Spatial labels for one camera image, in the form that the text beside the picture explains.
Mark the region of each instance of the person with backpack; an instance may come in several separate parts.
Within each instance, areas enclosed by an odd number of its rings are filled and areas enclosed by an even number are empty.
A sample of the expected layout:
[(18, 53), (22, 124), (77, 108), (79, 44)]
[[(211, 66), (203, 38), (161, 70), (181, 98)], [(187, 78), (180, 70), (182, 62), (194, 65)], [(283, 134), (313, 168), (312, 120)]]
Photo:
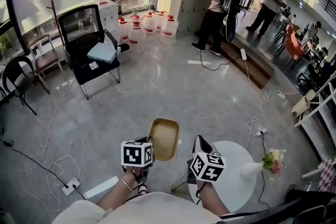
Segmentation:
[(210, 34), (213, 34), (214, 46), (210, 48), (210, 52), (220, 56), (222, 55), (221, 42), (222, 36), (219, 33), (227, 12), (222, 8), (223, 0), (211, 0), (210, 7), (205, 13), (201, 28), (199, 31), (198, 43), (192, 43), (192, 47), (203, 52)]
[(317, 35), (321, 27), (322, 27), (322, 24), (319, 21), (317, 21), (315, 24), (310, 23), (309, 25), (305, 27), (305, 29), (303, 30), (304, 37), (301, 42), (303, 48), (307, 46), (307, 42), (309, 39), (312, 39), (315, 35)]
[(265, 34), (274, 17), (278, 14), (278, 12), (280, 12), (280, 9), (287, 7), (287, 4), (284, 1), (285, 0), (265, 0), (257, 18), (253, 24), (251, 26), (247, 26), (246, 29), (250, 32), (254, 32), (264, 21), (258, 34), (258, 38), (261, 38)]

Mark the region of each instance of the wooden chair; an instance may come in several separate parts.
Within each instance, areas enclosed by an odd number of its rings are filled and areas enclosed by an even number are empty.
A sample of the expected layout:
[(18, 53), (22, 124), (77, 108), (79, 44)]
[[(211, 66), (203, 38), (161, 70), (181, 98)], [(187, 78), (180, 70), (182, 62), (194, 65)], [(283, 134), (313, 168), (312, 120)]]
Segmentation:
[[(51, 45), (52, 50), (47, 51), (47, 52), (43, 53), (40, 57), (36, 58), (36, 56), (33, 53), (33, 49), (36, 48), (38, 46), (39, 42), (42, 41), (45, 38), (49, 39), (49, 43)], [(62, 65), (61, 65), (60, 61), (58, 60), (58, 54), (57, 54), (57, 51), (55, 50), (55, 48), (54, 48), (54, 46), (51, 42), (50, 35), (41, 35), (41, 36), (38, 36), (37, 38), (35, 38), (29, 44), (29, 50), (31, 52), (31, 55), (33, 56), (33, 59), (35, 60), (35, 72), (36, 72), (38, 78), (40, 79), (41, 83), (43, 84), (43, 86), (50, 92), (50, 89), (48, 88), (48, 86), (46, 85), (46, 83), (44, 82), (44, 80), (41, 77), (41, 74), (42, 74), (42, 76), (44, 76), (43, 71), (45, 71), (46, 69), (48, 69), (48, 68), (52, 67), (53, 65), (57, 64), (59, 69), (61, 70), (62, 74), (64, 75)]]

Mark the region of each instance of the bracelet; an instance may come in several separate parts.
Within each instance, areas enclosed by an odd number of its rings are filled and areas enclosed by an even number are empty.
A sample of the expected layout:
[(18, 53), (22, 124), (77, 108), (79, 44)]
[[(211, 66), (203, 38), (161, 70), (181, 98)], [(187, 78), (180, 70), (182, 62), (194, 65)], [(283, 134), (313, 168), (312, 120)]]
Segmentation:
[(124, 185), (127, 187), (127, 189), (129, 189), (130, 190), (130, 192), (132, 192), (133, 191), (133, 189), (131, 189), (130, 188), (130, 186), (125, 182), (125, 180), (124, 179), (122, 179), (122, 178), (120, 178), (120, 180), (121, 180), (121, 182), (123, 182), (124, 183)]

